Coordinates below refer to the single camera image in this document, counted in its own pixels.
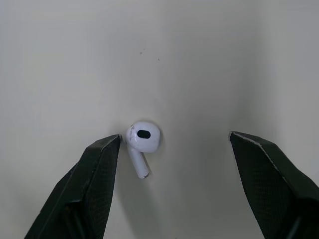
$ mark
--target white earbud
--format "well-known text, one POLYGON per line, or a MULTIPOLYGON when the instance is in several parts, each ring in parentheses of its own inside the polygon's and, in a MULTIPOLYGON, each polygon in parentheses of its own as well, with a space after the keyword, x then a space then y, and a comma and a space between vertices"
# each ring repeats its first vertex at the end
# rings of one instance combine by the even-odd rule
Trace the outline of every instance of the white earbud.
POLYGON ((149 170, 143 153, 153 153, 160 144, 160 130, 149 122, 137 122, 126 132, 126 145, 139 178, 146 178, 149 170))

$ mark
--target white wall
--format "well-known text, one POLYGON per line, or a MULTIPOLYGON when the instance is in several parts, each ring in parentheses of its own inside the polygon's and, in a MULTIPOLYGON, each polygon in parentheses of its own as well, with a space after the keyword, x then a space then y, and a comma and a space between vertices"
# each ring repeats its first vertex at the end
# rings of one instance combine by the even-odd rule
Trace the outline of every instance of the white wall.
POLYGON ((0 237, 22 238, 84 148, 161 126, 136 177, 121 148, 107 238, 261 239, 229 130, 319 184, 315 0, 0 2, 0 237))

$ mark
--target wireless earbud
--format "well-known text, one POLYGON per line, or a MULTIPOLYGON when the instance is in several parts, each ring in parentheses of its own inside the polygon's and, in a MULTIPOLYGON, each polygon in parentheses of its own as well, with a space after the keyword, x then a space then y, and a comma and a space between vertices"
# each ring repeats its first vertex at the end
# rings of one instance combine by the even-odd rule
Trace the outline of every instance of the wireless earbud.
POLYGON ((153 153, 160 144, 160 130, 149 122, 137 122, 126 132, 126 145, 139 178, 146 178, 149 170, 143 153, 153 153))

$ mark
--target white backdrop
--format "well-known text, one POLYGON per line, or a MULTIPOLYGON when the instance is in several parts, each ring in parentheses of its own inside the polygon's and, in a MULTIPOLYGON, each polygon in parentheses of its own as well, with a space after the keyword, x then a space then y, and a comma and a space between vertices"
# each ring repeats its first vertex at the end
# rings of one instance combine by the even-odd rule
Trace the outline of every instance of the white backdrop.
POLYGON ((23 238, 85 147, 137 120, 161 148, 137 178, 121 148, 109 239, 261 239, 229 130, 274 141, 319 184, 316 0, 0 2, 0 237, 23 238))

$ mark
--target earbud stem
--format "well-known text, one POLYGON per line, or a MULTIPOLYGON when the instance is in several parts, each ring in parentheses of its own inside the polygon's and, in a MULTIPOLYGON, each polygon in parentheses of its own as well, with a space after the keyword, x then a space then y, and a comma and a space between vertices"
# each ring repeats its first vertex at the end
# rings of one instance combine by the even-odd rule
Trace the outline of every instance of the earbud stem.
POLYGON ((136 149, 132 148, 128 144, 127 144, 127 147, 128 147, 128 152, 129 152, 130 158, 131 158, 133 165, 135 167, 135 170, 138 174, 138 177, 142 178, 142 179, 146 178, 150 172, 149 172, 149 169, 147 168, 146 163, 143 159, 142 153, 137 151, 136 149))

